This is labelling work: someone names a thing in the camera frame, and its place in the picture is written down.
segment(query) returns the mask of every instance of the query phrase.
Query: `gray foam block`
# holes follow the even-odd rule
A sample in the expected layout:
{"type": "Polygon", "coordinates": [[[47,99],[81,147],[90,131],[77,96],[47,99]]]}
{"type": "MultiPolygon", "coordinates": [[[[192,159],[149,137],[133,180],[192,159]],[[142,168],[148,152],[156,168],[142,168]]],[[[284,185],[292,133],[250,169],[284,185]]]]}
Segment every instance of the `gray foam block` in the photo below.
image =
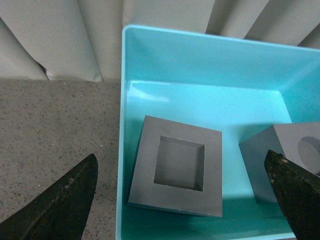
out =
{"type": "Polygon", "coordinates": [[[265,158],[273,150],[320,175],[320,122],[274,124],[239,144],[242,158],[257,201],[277,201],[266,170],[265,158]]]}
{"type": "Polygon", "coordinates": [[[145,116],[128,203],[222,216],[222,133],[145,116]]]}

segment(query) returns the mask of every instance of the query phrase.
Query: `bin floor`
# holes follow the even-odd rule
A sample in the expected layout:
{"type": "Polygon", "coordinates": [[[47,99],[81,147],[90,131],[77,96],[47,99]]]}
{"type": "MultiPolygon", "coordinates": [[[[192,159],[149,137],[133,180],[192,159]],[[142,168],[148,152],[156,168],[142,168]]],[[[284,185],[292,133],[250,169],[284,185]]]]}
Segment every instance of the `bin floor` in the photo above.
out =
{"type": "Polygon", "coordinates": [[[222,132],[223,217],[123,206],[122,234],[138,239],[176,239],[175,233],[179,233],[180,238],[185,234],[187,239],[214,236],[215,240],[279,233],[279,238],[294,236],[277,203],[256,203],[239,149],[240,142],[272,124],[291,123],[279,91],[148,80],[131,80],[126,89],[124,202],[143,120],[149,115],[222,132]],[[159,228],[163,234],[154,236],[152,232],[159,232],[159,228]]]}

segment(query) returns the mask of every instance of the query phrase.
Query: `circular hole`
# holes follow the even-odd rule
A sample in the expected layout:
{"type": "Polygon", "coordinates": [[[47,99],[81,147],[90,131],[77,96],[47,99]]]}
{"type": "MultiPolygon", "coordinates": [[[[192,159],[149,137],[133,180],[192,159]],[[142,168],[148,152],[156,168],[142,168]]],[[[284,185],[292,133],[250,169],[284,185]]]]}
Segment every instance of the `circular hole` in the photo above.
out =
{"type": "Polygon", "coordinates": [[[298,152],[307,170],[320,176],[320,140],[312,136],[301,138],[298,152]]]}

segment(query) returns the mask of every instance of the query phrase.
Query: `gray cube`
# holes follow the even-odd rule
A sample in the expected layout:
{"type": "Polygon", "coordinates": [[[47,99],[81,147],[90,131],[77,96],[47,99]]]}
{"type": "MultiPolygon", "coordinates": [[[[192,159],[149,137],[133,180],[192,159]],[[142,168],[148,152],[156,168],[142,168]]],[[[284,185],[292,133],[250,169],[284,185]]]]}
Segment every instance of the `gray cube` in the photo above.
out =
{"type": "Polygon", "coordinates": [[[257,201],[277,201],[265,170],[268,150],[320,174],[320,122],[275,124],[239,144],[257,201]]]}
{"type": "Polygon", "coordinates": [[[145,116],[128,203],[222,216],[222,133],[145,116]]]}

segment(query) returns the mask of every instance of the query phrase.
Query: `square hole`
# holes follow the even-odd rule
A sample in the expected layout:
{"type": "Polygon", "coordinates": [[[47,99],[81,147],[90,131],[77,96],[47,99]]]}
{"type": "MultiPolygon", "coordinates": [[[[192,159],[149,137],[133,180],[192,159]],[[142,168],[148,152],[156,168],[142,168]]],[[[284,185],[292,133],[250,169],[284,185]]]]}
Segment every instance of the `square hole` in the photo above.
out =
{"type": "Polygon", "coordinates": [[[203,191],[205,145],[160,136],[154,183],[203,191]]]}

